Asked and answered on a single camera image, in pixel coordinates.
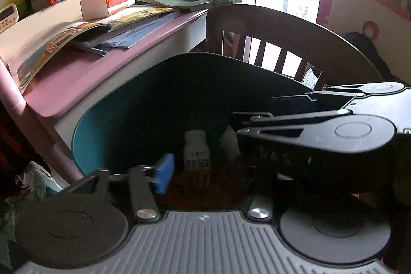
red circle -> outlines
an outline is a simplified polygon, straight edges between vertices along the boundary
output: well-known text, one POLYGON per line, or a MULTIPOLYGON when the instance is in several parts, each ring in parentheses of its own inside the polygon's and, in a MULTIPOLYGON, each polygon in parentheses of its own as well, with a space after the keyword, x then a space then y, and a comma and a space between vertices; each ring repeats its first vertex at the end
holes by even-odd
POLYGON ((371 28, 372 32, 373 32, 372 37, 370 37, 371 41, 374 41, 374 40, 378 39, 378 37, 380 35, 380 29, 378 28, 378 25, 374 21, 371 21, 371 20, 365 22, 364 25, 362 26, 362 33, 364 35, 366 35, 365 30, 367 28, 371 28))

white logo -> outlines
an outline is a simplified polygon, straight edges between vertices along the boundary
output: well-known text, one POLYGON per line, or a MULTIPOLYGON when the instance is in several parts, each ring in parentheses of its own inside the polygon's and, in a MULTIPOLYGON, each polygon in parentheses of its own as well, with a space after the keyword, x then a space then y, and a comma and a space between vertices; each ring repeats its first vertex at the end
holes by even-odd
POLYGON ((210 219, 210 216, 208 216, 208 215, 201 215, 201 216, 199 216, 199 220, 201 220, 201 221, 203 221, 203 222, 205 222, 206 220, 209 220, 210 219))

black disc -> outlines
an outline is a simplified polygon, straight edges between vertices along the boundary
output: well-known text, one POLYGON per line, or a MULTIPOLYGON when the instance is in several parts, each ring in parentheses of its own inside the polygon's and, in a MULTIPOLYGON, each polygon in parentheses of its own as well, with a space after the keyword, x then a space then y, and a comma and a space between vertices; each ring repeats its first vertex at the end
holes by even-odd
POLYGON ((323 264, 358 264, 378 255, 390 238, 379 214, 312 214, 296 209, 281 217, 280 233, 299 254, 323 264))
POLYGON ((35 262, 73 268, 111 253, 127 231, 127 219, 115 207, 91 195, 70 194, 24 214, 16 227, 16 241, 35 262))

chair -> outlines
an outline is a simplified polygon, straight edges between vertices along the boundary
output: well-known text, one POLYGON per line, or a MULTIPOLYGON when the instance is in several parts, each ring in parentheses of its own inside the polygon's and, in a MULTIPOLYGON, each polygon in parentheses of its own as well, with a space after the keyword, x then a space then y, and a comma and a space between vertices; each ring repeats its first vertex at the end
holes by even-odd
POLYGON ((274 72, 282 72, 287 52, 302 59, 296 81, 302 81, 311 65, 317 67, 321 75, 314 89, 322 89, 324 83, 384 82, 375 66, 353 45, 322 26, 284 12, 245 4, 213 6, 206 19, 208 52, 222 54, 223 31, 240 35, 237 59, 243 60, 249 36, 261 40, 254 65, 262 66, 266 44, 271 43, 281 48, 274 72))

pink furniture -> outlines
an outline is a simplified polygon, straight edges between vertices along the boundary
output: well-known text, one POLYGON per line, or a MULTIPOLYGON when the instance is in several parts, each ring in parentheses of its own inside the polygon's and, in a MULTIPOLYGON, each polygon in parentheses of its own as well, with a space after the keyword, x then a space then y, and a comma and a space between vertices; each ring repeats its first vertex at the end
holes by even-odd
MULTIPOLYGON (((70 156, 72 132, 81 115, 141 71, 188 52, 205 39, 205 16, 206 11, 181 14, 132 48, 113 49, 105 57, 65 48, 42 68, 33 90, 24 96, 0 62, 0 100, 46 163, 72 183, 82 177, 70 156)), ((27 25, 24 20, 18 24, 27 25)), ((12 33, 0 36, 0 45, 12 33)), ((2 59, 7 59, 13 48, 18 52, 19 44, 21 41, 8 41, 4 50, 0 47, 2 59)))

